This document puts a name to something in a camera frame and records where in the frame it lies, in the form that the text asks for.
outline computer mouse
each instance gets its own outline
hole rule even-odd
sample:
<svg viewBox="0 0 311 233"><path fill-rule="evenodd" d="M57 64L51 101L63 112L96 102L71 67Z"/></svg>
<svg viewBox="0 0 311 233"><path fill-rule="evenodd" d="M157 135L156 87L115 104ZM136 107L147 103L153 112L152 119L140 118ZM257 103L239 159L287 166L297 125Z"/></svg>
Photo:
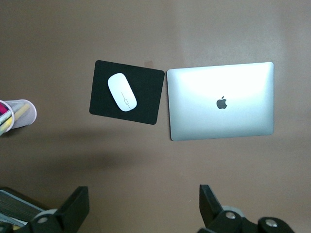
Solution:
<svg viewBox="0 0 311 233"><path fill-rule="evenodd" d="M128 112L137 106L135 95L124 74L112 75L108 79L108 87L117 106L122 111Z"/></svg>

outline black mouse pad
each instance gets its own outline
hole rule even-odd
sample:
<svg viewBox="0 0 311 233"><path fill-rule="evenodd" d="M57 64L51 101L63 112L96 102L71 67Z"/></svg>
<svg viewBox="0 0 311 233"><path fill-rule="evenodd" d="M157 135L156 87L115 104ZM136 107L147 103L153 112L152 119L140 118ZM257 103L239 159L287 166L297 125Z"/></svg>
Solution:
<svg viewBox="0 0 311 233"><path fill-rule="evenodd" d="M127 112L118 107L108 87L108 79L117 73L126 77L137 101L137 106ZM154 125L159 111L164 75L162 70L97 61L89 112Z"/></svg>

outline laptop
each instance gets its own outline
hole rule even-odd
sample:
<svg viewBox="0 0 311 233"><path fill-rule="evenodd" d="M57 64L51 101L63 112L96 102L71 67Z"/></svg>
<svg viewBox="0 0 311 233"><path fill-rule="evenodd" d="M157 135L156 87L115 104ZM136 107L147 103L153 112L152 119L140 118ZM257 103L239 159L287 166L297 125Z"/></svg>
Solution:
<svg viewBox="0 0 311 233"><path fill-rule="evenodd" d="M167 85L173 141L274 131L272 62L170 69Z"/></svg>

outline brown desk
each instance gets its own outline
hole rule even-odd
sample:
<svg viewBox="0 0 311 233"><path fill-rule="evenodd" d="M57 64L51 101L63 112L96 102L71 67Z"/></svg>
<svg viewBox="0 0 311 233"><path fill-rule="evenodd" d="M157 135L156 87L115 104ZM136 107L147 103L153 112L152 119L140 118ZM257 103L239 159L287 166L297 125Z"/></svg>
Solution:
<svg viewBox="0 0 311 233"><path fill-rule="evenodd" d="M311 229L311 3L1 1L0 98L36 122L0 138L1 185L51 207L87 185L81 232L195 233L199 184L256 222ZM173 142L166 79L156 125L88 112L96 60L167 71L272 61L272 136Z"/></svg>

